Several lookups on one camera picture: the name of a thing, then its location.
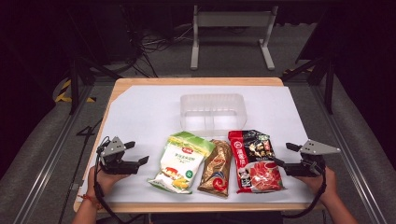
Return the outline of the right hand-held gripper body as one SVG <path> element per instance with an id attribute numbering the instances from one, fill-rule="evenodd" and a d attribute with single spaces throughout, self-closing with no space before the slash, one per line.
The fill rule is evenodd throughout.
<path id="1" fill-rule="evenodd" d="M 308 139 L 298 152 L 302 157 L 298 163 L 285 163 L 286 175 L 315 177 L 325 172 L 324 155 L 340 153 L 341 149 Z"/>

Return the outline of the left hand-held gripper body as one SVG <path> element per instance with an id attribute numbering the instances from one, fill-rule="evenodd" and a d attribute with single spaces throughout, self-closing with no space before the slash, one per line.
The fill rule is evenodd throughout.
<path id="1" fill-rule="evenodd" d="M 117 136 L 112 139 L 107 136 L 96 150 L 101 169 L 111 175 L 136 174 L 139 169 L 138 162 L 122 159 L 126 150 L 124 143 Z"/>

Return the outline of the red and black food packet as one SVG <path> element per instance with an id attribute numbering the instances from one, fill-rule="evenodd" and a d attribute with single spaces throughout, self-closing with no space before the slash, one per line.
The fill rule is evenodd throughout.
<path id="1" fill-rule="evenodd" d="M 266 193 L 284 188 L 268 134 L 256 130 L 230 131 L 228 139 L 235 161 L 238 193 Z"/>

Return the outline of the green and white food packet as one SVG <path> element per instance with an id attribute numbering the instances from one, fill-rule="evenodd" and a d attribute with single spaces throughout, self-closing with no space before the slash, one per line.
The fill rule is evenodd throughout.
<path id="1" fill-rule="evenodd" d="M 191 194 L 190 187 L 201 163 L 215 144 L 188 132 L 170 135 L 163 149 L 160 170 L 148 182 L 155 188 L 177 194 Z"/>

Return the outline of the gold food packet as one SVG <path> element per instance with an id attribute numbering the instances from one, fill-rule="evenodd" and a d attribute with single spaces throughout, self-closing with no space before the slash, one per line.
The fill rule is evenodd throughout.
<path id="1" fill-rule="evenodd" d="M 198 190 L 227 198 L 232 161 L 231 146 L 222 140 L 212 140 L 215 145 L 212 153 L 205 160 L 204 170 Z"/>

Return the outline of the clear plastic container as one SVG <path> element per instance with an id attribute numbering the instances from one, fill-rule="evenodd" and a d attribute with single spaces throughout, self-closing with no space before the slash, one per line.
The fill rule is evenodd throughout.
<path id="1" fill-rule="evenodd" d="M 180 97 L 181 129 L 198 136 L 227 136 L 229 131 L 243 130 L 247 119 L 245 99 L 241 94 L 186 94 Z"/>

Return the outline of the person's left hand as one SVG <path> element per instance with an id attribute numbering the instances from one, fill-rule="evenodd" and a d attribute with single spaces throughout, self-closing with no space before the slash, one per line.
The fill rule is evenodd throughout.
<path id="1" fill-rule="evenodd" d="M 95 167 L 91 167 L 88 175 L 88 187 L 86 194 L 92 199 L 96 198 L 94 184 L 98 183 L 104 195 L 111 192 L 113 186 L 120 180 L 129 177 L 129 175 L 110 175 L 103 171 L 98 171 Z"/>

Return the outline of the white paper sheet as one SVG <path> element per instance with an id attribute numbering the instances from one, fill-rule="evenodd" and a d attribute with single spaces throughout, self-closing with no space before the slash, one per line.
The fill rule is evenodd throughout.
<path id="1" fill-rule="evenodd" d="M 247 130 L 270 136 L 277 157 L 297 162 L 300 154 L 285 144 L 302 145 L 307 140 L 304 125 L 287 87 L 274 86 L 132 86 L 109 106 L 97 140 L 118 136 L 123 142 L 135 142 L 123 158 L 136 161 L 148 157 L 136 175 L 118 182 L 106 196 L 109 203 L 309 203 L 313 196 L 301 181 L 282 175 L 285 188 L 270 193 L 237 193 L 236 171 L 231 171 L 229 196 L 226 199 L 197 189 L 196 176 L 191 194 L 176 194 L 154 188 L 147 182 L 160 168 L 163 147 L 169 135 L 182 130 L 180 97 L 185 94 L 237 93 L 244 97 Z"/>

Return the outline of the black tripod stand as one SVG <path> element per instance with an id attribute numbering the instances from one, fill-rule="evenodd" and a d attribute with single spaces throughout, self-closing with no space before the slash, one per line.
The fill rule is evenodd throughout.
<path id="1" fill-rule="evenodd" d="M 93 71 L 91 70 L 92 67 L 105 76 L 111 77 L 115 80 L 121 78 L 120 75 L 84 57 L 75 57 L 71 59 L 69 77 L 71 80 L 72 105 L 70 109 L 70 115 L 73 115 L 77 111 L 78 105 L 81 102 L 78 82 L 81 80 L 85 86 L 91 86 L 95 81 Z"/>
<path id="2" fill-rule="evenodd" d="M 332 88 L 333 88 L 333 80 L 334 80 L 334 64 L 332 63 L 331 58 L 320 57 L 314 60 L 311 60 L 303 65 L 292 69 L 286 70 L 282 77 L 282 81 L 287 81 L 297 75 L 301 74 L 303 71 L 307 69 L 312 69 L 312 72 L 307 78 L 307 83 L 311 86 L 317 86 L 323 78 L 325 80 L 325 91 L 324 91 L 324 104 L 327 111 L 332 113 Z"/>

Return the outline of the yellow and black hazard tape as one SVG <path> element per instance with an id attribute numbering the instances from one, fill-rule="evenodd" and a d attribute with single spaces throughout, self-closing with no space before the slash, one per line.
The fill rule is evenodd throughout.
<path id="1" fill-rule="evenodd" d="M 68 88 L 71 87 L 71 79 L 67 79 L 64 84 L 62 85 L 60 92 L 55 98 L 55 102 L 67 102 L 72 103 L 72 97 L 66 96 L 66 92 Z M 96 97 L 88 97 L 86 100 L 87 103 L 95 103 Z"/>

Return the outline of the white metal stand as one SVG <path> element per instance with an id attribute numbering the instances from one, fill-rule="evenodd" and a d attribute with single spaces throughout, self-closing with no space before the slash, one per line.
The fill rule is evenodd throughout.
<path id="1" fill-rule="evenodd" d="M 191 49 L 191 70 L 198 69 L 200 27 L 262 27 L 265 35 L 258 41 L 267 69 L 273 71 L 275 64 L 268 49 L 269 40 L 276 21 L 278 6 L 264 11 L 201 11 L 194 6 Z"/>

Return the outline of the aluminium rail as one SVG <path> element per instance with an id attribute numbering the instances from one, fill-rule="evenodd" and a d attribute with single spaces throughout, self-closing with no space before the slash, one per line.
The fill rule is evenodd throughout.
<path id="1" fill-rule="evenodd" d="M 31 187 L 28 196 L 26 197 L 12 224 L 26 224 L 32 215 L 35 206 L 38 203 L 45 187 L 47 186 L 59 158 L 61 157 L 66 138 L 69 135 L 82 107 L 86 102 L 86 99 L 89 97 L 91 92 L 92 86 L 85 86 L 81 88 L 80 95 L 78 96 L 80 103 L 77 105 L 77 108 L 72 114 L 67 114 L 64 126 L 62 127 L 56 142 L 54 143 L 44 165 L 35 179 L 35 183 Z"/>
<path id="2" fill-rule="evenodd" d="M 313 95 L 317 100 L 325 119 L 330 125 L 332 134 L 335 137 L 338 146 L 341 148 L 342 160 L 346 165 L 355 189 L 360 195 L 361 201 L 363 202 L 372 223 L 388 224 L 380 207 L 378 206 L 374 194 L 372 193 L 371 189 L 367 184 L 366 178 L 361 172 L 359 165 L 357 164 L 352 152 L 350 151 L 349 145 L 347 144 L 345 137 L 342 135 L 338 123 L 336 122 L 334 116 L 330 114 L 326 105 L 324 104 L 324 96 L 321 94 L 319 87 L 314 86 L 311 88 L 311 91 L 313 92 Z"/>

